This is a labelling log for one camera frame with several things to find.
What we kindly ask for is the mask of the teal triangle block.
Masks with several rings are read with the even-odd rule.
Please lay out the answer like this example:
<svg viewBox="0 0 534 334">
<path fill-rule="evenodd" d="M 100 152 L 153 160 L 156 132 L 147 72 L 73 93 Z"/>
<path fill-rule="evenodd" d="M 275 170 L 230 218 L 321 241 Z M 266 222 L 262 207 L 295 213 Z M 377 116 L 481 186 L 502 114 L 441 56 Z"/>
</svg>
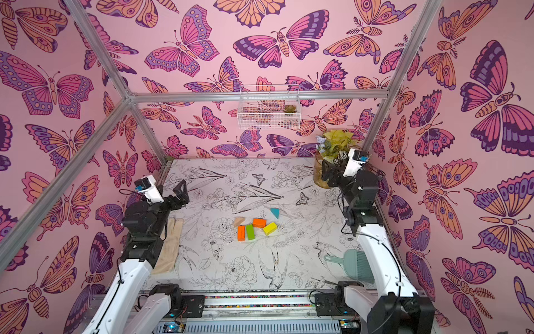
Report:
<svg viewBox="0 0 534 334">
<path fill-rule="evenodd" d="M 280 210 L 278 208 L 271 208 L 270 211 L 276 219 L 280 218 Z"/>
</svg>

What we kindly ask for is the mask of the natural wood triangle block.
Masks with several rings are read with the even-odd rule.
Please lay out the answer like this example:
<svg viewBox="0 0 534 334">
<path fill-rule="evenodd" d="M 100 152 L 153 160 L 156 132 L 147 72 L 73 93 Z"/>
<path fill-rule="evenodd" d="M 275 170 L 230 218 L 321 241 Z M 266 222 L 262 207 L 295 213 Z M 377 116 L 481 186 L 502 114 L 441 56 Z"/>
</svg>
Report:
<svg viewBox="0 0 534 334">
<path fill-rule="evenodd" d="M 239 227 L 246 221 L 245 217 L 236 217 L 233 222 L 234 227 Z"/>
</svg>

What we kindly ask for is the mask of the orange wooden block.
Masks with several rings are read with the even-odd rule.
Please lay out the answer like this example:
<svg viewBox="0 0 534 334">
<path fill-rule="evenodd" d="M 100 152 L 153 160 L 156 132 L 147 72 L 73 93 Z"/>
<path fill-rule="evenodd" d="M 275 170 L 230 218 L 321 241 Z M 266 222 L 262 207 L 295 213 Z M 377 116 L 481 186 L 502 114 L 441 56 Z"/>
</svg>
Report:
<svg viewBox="0 0 534 334">
<path fill-rule="evenodd" d="M 244 225 L 240 225 L 237 230 L 237 240 L 242 242 L 246 240 L 246 227 Z"/>
<path fill-rule="evenodd" d="M 267 222 L 263 218 L 254 218 L 253 219 L 253 227 L 255 228 L 265 228 L 267 225 Z"/>
</svg>

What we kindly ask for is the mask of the yellow wooden block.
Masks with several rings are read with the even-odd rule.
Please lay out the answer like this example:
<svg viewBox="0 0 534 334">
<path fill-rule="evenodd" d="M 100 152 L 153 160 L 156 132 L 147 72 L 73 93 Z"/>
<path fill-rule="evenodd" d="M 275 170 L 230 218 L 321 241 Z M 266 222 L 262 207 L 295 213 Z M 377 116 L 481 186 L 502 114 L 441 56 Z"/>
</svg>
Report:
<svg viewBox="0 0 534 334">
<path fill-rule="evenodd" d="M 264 234 L 266 236 L 273 234 L 277 230 L 278 230 L 278 225 L 275 222 L 272 222 L 263 228 Z"/>
</svg>

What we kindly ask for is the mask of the green wooden block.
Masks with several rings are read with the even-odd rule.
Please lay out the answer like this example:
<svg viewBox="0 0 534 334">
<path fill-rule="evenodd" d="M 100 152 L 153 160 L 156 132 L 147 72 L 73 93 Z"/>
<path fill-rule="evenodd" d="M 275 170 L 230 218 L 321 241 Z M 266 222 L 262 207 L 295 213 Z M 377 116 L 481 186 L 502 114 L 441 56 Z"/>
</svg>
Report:
<svg viewBox="0 0 534 334">
<path fill-rule="evenodd" d="M 246 237 L 249 241 L 255 239 L 254 226 L 252 224 L 246 226 Z"/>
</svg>

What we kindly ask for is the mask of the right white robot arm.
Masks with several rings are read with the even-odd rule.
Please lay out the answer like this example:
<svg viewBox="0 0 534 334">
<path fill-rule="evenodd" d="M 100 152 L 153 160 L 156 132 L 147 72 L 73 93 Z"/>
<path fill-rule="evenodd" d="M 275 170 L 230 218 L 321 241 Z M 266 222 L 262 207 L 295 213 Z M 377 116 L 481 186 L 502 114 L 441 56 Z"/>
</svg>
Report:
<svg viewBox="0 0 534 334">
<path fill-rule="evenodd" d="M 347 285 L 343 302 L 366 324 L 368 333 L 432 333 L 435 308 L 406 277 L 389 242 L 385 224 L 375 206 L 380 176 L 349 160 L 345 168 L 323 161 L 321 178 L 338 188 L 344 217 L 342 232 L 355 237 L 363 254 L 345 254 L 343 261 L 355 269 L 369 269 L 376 293 L 363 286 Z"/>
</svg>

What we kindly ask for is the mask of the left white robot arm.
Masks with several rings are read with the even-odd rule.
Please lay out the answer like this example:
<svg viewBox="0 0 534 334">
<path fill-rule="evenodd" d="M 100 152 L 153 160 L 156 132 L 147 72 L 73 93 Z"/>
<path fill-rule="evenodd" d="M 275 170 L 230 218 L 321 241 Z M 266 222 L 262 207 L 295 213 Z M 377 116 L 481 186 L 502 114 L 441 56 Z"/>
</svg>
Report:
<svg viewBox="0 0 534 334">
<path fill-rule="evenodd" d="M 85 333 L 153 333 L 172 310 L 182 307 L 177 284 L 157 285 L 140 310 L 132 309 L 144 282 L 155 269 L 164 243 L 170 237 L 168 217 L 189 204 L 187 183 L 181 180 L 173 193 L 163 196 L 152 175 L 135 181 L 135 193 L 144 198 L 130 205 L 122 219 L 127 242 L 118 259 L 117 275 Z"/>
</svg>

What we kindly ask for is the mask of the amber glass vase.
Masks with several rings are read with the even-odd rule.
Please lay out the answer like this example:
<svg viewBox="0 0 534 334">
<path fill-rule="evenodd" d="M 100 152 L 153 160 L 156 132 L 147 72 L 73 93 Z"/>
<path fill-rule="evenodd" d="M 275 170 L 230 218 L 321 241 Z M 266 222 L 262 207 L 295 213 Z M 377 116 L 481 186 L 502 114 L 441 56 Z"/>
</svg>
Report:
<svg viewBox="0 0 534 334">
<path fill-rule="evenodd" d="M 315 154 L 315 162 L 314 162 L 314 175 L 313 175 L 313 181 L 314 183 L 324 189 L 330 189 L 330 186 L 328 185 L 327 181 L 322 180 L 323 176 L 323 156 L 321 153 Z"/>
</svg>

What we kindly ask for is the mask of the beige cloth glove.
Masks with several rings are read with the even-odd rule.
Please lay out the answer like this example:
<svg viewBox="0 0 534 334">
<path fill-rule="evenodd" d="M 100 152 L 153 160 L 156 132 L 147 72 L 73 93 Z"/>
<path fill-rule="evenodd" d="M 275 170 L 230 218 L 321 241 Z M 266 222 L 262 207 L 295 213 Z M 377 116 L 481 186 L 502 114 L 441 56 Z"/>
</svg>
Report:
<svg viewBox="0 0 534 334">
<path fill-rule="evenodd" d="M 184 220 L 182 218 L 169 218 L 168 234 L 164 241 L 157 264 L 152 275 L 167 274 L 174 270 L 179 255 L 180 238 Z"/>
</svg>

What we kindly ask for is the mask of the artificial plant bouquet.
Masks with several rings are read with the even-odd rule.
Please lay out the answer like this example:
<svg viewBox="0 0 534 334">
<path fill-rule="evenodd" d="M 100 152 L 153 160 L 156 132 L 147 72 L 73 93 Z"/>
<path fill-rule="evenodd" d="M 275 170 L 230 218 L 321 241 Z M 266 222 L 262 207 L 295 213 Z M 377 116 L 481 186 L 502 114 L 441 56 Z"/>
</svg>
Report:
<svg viewBox="0 0 534 334">
<path fill-rule="evenodd" d="M 353 133 L 349 131 L 335 129 L 317 136 L 317 152 L 330 163 L 345 157 L 353 145 Z"/>
</svg>

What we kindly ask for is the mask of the small potted succulent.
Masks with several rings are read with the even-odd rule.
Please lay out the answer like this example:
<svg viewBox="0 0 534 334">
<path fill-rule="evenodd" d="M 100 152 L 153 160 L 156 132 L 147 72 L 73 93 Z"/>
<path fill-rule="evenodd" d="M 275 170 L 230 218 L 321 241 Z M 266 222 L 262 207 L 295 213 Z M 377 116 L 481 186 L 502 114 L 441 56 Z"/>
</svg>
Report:
<svg viewBox="0 0 534 334">
<path fill-rule="evenodd" d="M 298 107 L 294 104 L 287 104 L 284 106 L 283 111 L 285 114 L 294 114 L 298 111 Z"/>
</svg>

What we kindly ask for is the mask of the aluminium frame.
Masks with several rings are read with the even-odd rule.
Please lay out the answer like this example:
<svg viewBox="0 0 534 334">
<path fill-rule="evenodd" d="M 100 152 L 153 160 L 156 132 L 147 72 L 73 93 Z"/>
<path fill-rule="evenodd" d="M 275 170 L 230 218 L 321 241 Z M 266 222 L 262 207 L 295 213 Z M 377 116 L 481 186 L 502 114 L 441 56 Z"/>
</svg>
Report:
<svg viewBox="0 0 534 334">
<path fill-rule="evenodd" d="M 97 36 L 96 30 L 90 23 L 87 12 L 78 1 L 67 1 L 66 6 L 71 12 L 72 18 L 81 28 L 84 36 L 87 37 L 96 51 L 97 57 L 110 79 L 122 97 L 119 105 L 111 115 L 107 116 L 104 122 L 97 128 L 93 136 L 85 143 L 81 150 L 72 158 L 68 165 L 60 172 L 58 178 L 51 182 L 37 201 L 19 218 L 18 224 L 1 242 L 1 268 L 5 269 L 11 260 L 17 255 L 19 250 L 28 241 L 30 236 L 37 229 L 53 204 L 59 196 L 70 186 L 80 172 L 86 167 L 89 159 L 96 153 L 97 149 L 104 143 L 108 133 L 114 125 L 126 114 L 131 112 L 139 120 L 140 128 L 145 135 L 146 141 L 151 149 L 157 154 L 160 161 L 165 161 L 165 154 L 161 146 L 157 143 L 156 136 L 145 122 L 138 105 L 145 102 L 234 102 L 242 101 L 244 98 L 253 100 L 281 100 L 284 97 L 294 97 L 298 100 L 333 100 L 335 98 L 373 98 L 377 97 L 383 101 L 380 109 L 384 112 L 388 104 L 392 102 L 394 94 L 399 90 L 401 81 L 407 73 L 408 68 L 426 37 L 432 24 L 432 20 L 442 5 L 441 1 L 425 1 L 421 15 L 412 28 L 412 35 L 409 43 L 402 55 L 402 59 L 396 68 L 389 86 L 386 89 L 346 89 L 346 90 L 322 90 L 322 91 L 287 91 L 277 90 L 275 92 L 247 92 L 247 93 L 162 93 L 162 94 L 134 94 L 129 92 L 127 85 L 120 76 L 111 58 L 107 55 L 104 44 Z"/>
</svg>

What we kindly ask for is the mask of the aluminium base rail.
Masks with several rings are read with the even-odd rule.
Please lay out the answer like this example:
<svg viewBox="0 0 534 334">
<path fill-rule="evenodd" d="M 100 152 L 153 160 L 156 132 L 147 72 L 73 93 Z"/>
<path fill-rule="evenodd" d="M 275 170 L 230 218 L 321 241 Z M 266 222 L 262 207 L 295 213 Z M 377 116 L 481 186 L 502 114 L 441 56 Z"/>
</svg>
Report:
<svg viewBox="0 0 534 334">
<path fill-rule="evenodd" d="M 110 291 L 85 333 L 150 333 L 165 317 L 201 317 L 206 306 L 224 310 L 269 315 L 276 311 L 320 309 L 330 303 L 340 315 L 364 320 L 371 333 L 430 333 L 435 308 L 431 300 L 406 286 L 373 295 L 355 282 L 340 282 L 334 292 L 268 292 L 266 294 L 228 294 L 210 296 L 186 295 L 177 284 L 156 285 L 148 298 L 129 321 L 129 314 L 139 294 L 132 288 Z"/>
</svg>

